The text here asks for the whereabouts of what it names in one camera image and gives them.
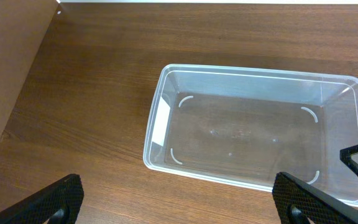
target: brown cardboard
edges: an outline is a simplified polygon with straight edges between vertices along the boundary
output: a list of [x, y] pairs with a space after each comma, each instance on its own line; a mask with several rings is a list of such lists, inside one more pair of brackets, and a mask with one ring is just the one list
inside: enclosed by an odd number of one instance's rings
[[0, 133], [57, 6], [56, 0], [0, 0]]

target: textured black grip pad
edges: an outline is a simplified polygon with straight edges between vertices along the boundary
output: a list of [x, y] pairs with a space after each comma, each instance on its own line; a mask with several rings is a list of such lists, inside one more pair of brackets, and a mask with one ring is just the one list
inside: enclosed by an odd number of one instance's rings
[[70, 174], [0, 212], [0, 223], [75, 223], [83, 197], [80, 176]]
[[358, 223], [358, 210], [286, 172], [276, 175], [273, 199], [282, 223], [307, 223], [294, 220], [294, 208], [315, 223]]

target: wooden table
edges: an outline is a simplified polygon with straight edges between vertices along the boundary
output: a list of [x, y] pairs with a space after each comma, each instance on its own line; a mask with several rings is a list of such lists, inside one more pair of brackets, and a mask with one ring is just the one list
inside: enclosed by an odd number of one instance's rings
[[161, 69], [192, 63], [358, 77], [358, 6], [57, 10], [0, 142], [0, 210], [77, 173], [85, 190], [78, 223], [278, 223], [270, 193], [146, 168]]

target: plastic storage bin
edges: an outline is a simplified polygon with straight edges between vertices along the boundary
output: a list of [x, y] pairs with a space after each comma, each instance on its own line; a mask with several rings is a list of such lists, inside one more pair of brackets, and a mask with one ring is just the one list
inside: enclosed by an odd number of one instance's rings
[[269, 192], [286, 171], [358, 207], [358, 178], [339, 160], [355, 144], [357, 78], [168, 65], [143, 160], [153, 170]]

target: container bottom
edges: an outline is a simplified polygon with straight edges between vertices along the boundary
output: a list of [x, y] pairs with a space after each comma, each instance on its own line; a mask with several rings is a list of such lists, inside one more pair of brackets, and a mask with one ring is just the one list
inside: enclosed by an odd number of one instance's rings
[[179, 93], [172, 109], [166, 164], [266, 187], [281, 171], [316, 182], [327, 166], [319, 106]]

